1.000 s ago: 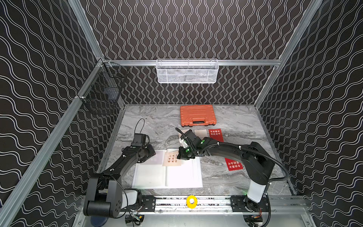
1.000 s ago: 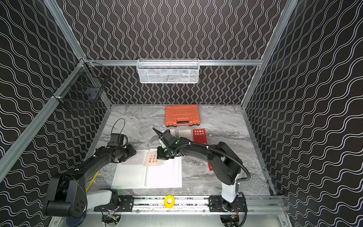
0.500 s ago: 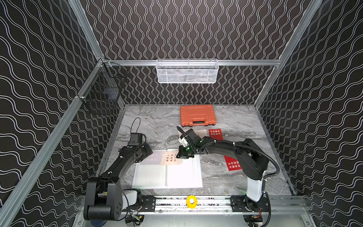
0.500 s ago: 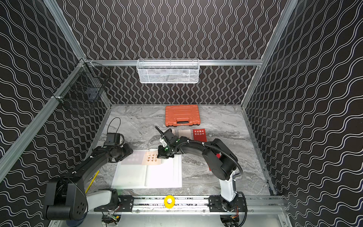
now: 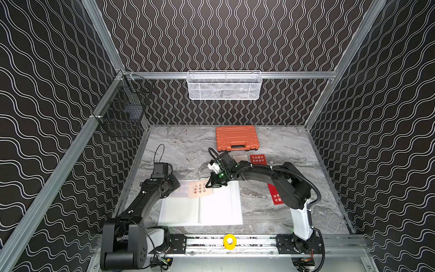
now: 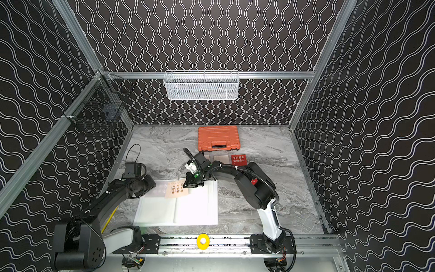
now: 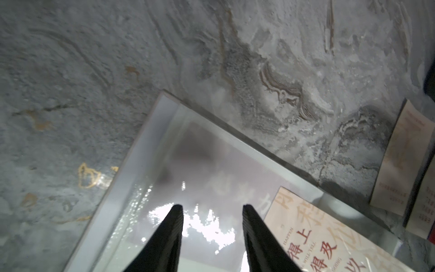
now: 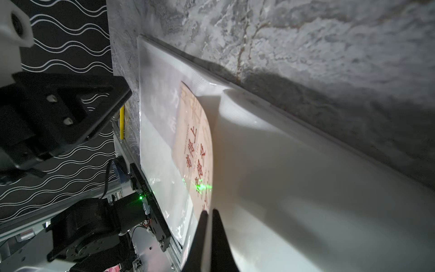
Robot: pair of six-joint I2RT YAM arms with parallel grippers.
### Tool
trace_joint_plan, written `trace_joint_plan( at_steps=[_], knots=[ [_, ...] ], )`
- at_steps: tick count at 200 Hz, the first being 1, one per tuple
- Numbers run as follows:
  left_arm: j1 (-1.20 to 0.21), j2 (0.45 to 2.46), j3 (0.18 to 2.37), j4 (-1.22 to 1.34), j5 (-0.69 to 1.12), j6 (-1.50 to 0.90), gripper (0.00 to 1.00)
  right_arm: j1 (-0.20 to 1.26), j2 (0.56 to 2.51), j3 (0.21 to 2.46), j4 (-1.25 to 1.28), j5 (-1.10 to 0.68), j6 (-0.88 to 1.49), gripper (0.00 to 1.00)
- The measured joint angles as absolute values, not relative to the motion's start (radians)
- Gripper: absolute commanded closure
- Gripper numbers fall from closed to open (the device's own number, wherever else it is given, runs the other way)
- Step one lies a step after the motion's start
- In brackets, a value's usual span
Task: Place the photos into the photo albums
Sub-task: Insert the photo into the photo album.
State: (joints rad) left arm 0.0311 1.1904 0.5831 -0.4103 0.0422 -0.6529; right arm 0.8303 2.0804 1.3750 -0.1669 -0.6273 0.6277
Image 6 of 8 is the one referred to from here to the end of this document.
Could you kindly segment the beige card red characters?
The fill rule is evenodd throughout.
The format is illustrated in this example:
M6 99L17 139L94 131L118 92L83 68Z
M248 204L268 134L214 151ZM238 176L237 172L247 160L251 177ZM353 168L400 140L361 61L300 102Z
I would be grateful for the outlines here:
M189 195L189 189L184 188L184 181L172 181L167 184L165 198L180 198Z

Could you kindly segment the white photo album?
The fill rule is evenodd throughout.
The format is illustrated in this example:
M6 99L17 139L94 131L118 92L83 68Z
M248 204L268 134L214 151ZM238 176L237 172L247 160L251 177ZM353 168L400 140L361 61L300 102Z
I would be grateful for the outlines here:
M140 227L217 225L218 183L206 181L204 186L190 188L189 195L180 198L143 196L140 198L133 223Z

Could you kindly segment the red card gold characters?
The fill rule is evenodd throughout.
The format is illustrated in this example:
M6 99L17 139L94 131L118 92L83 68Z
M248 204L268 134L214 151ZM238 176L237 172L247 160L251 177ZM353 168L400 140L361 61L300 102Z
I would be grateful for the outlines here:
M149 190L145 197L147 198L164 198L167 192L168 182L166 181L156 181L156 187Z

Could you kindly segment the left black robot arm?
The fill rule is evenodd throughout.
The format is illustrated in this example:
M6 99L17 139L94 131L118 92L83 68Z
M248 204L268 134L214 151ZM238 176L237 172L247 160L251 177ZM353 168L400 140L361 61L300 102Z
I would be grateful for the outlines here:
M116 207L127 199L140 198L156 187L150 175L117 179L107 191L79 215L60 221L54 228L51 251L53 271L101 268L110 253L140 253L148 247L138 226L119 228L117 235L127 232L124 241L105 242L101 230Z

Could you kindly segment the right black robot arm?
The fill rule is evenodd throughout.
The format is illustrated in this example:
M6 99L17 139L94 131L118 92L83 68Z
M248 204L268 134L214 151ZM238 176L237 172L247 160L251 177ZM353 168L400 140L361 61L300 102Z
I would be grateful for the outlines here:
M267 174L256 163L236 166L218 160L211 162L203 152L193 155L187 148L183 151L189 158L185 164L188 171L183 187L198 188L211 180L235 182L247 203L259 214L266 250L271 253L280 252L284 247L286 234L275 211L279 195Z

